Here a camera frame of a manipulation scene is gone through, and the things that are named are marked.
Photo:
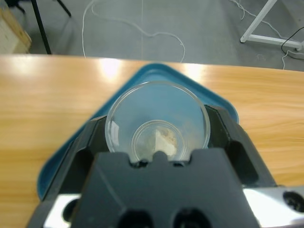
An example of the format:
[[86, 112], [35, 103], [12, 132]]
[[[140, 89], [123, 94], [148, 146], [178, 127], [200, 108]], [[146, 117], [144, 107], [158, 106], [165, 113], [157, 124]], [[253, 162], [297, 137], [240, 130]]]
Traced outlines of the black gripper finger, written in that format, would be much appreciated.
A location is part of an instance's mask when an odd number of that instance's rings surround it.
[[218, 106], [205, 105], [210, 121], [209, 148], [222, 148], [245, 188], [275, 187], [276, 182], [244, 129]]
[[106, 116], [90, 120], [80, 132], [47, 161], [42, 169], [42, 200], [59, 194], [79, 194], [95, 156], [108, 153], [105, 138]]

